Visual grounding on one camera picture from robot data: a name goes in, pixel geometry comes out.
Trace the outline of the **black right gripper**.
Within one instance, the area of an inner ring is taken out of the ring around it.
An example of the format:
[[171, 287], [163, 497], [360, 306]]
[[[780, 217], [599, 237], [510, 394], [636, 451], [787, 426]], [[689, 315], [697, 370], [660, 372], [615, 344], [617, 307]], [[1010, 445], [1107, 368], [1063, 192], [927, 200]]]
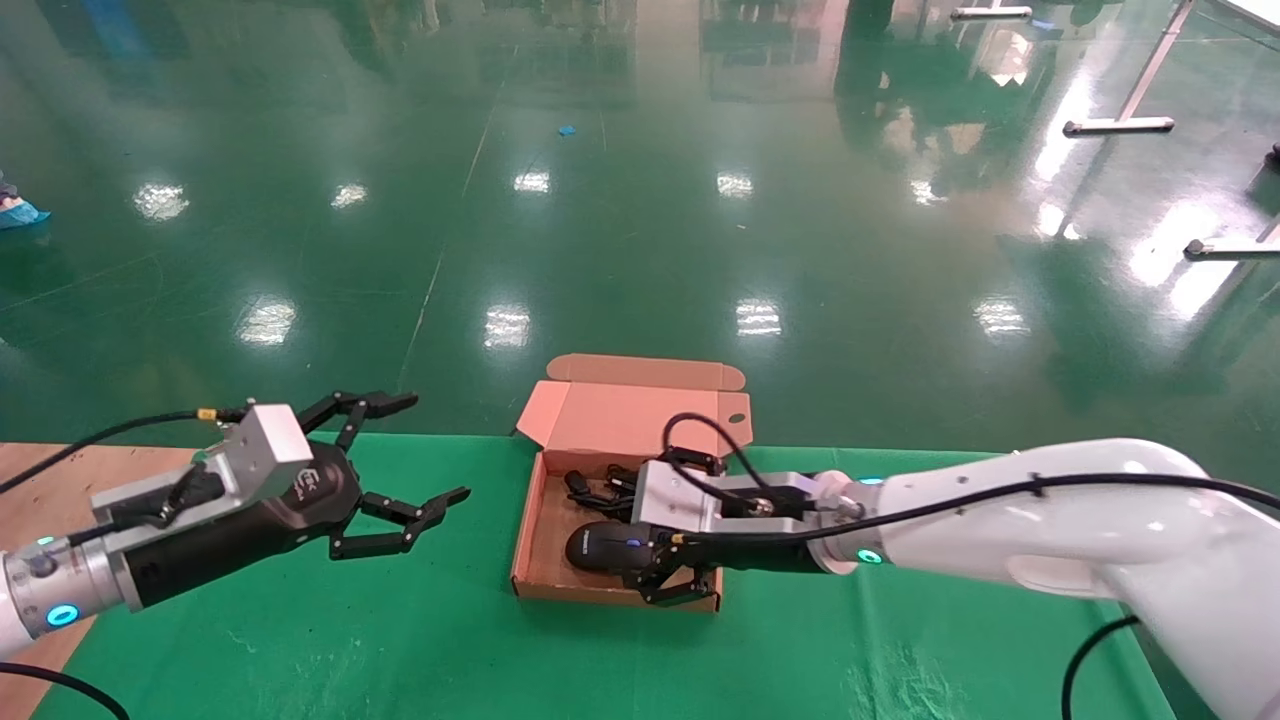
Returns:
[[657, 607], [677, 607], [708, 601], [717, 607], [713, 573], [691, 568], [726, 568], [736, 571], [826, 574], [805, 542], [686, 541], [650, 544], [648, 562], [622, 574], [626, 589], [636, 591]]

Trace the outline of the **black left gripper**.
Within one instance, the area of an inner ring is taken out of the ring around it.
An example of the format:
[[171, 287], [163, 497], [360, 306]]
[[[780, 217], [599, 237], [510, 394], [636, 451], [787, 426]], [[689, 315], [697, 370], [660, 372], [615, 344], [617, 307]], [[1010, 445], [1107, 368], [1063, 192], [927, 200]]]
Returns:
[[[334, 391], [298, 411], [305, 436], [335, 416], [344, 418], [333, 445], [312, 445], [312, 461], [276, 497], [168, 536], [125, 553], [136, 597], [134, 611], [148, 609], [264, 559], [289, 553], [329, 538], [329, 559], [351, 561], [407, 553], [420, 536], [439, 527], [449, 509], [472, 493], [458, 487], [411, 506], [384, 495], [362, 495], [348, 452], [367, 420], [392, 416], [419, 404], [416, 393]], [[370, 516], [396, 530], [348, 536], [357, 516]]]

